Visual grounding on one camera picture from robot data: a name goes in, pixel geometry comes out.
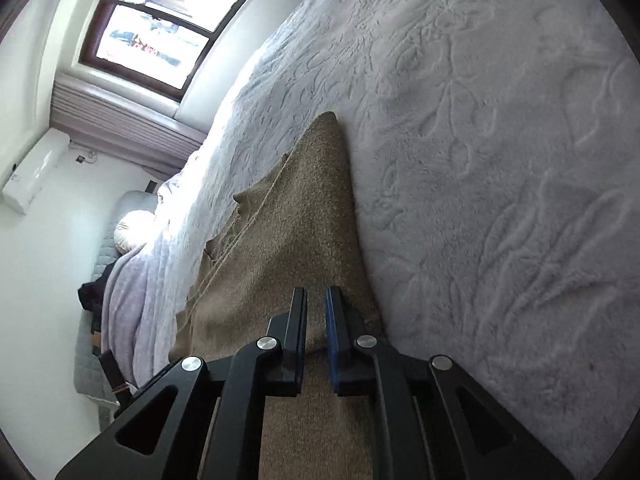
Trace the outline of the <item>brown knit sweater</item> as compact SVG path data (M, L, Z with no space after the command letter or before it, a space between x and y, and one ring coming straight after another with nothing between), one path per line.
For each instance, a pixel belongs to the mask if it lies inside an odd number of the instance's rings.
M262 180L235 196L227 223L201 252L198 278L177 316L172 360L232 356L307 293L302 391L268 398L258 463L244 479L369 479L370 416L329 380L324 295L341 289L369 333L381 315L361 257L344 133L318 116Z

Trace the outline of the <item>dark clothes on bed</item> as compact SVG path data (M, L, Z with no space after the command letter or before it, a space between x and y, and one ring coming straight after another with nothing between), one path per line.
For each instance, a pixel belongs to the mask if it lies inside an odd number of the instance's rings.
M101 330L106 284L114 266L114 262L110 263L95 281L82 284L77 291L81 307L92 314L91 330L93 332Z

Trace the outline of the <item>grey tufted headboard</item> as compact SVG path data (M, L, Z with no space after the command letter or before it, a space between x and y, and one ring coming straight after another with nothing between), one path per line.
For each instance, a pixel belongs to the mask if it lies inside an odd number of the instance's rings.
M129 191L117 201L103 230L91 278L78 289L81 315L75 344L73 384L78 394L106 408L114 408L117 401L99 362L100 320L94 314L94 310L102 302L106 281L114 262L120 257L114 242L114 231L118 222L131 211L154 212L156 206L155 194L140 191Z

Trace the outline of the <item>lilac folded blanket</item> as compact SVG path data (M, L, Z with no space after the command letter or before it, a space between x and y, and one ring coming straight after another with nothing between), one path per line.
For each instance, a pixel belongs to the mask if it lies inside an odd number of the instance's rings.
M162 276L154 245L145 244L115 262L104 292L101 350L113 353L126 381L138 388L168 364L175 341Z

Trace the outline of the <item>cream pillow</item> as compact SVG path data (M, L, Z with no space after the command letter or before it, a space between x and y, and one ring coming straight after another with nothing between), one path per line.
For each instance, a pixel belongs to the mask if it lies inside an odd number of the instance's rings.
M113 240L115 248L121 255L146 244L156 230L155 214L147 210L133 210L127 212L117 222Z

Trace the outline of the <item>right pink curtain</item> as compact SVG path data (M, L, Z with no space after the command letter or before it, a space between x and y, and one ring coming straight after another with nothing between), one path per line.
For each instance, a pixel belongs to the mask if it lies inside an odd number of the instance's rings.
M64 73L54 77L50 125L79 145L164 179L179 172L206 139L182 122Z

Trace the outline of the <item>white air conditioner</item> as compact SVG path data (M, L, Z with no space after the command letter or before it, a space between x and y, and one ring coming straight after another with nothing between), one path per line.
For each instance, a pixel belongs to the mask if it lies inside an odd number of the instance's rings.
M27 214L32 201L52 170L68 151L70 136L56 129L48 130L12 172L2 198L19 214Z

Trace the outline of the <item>lavender embossed bed cover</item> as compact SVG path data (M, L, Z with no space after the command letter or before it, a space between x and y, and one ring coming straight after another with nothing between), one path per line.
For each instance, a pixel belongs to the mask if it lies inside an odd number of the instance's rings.
M232 195L324 112L390 341L593 478L639 407L639 65L600 0L304 0L165 188L131 378L165 365Z

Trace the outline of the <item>dark framed window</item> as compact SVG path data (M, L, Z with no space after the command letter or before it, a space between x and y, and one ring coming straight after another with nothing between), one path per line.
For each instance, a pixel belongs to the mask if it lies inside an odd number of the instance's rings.
M99 0L79 62L175 102L247 0Z

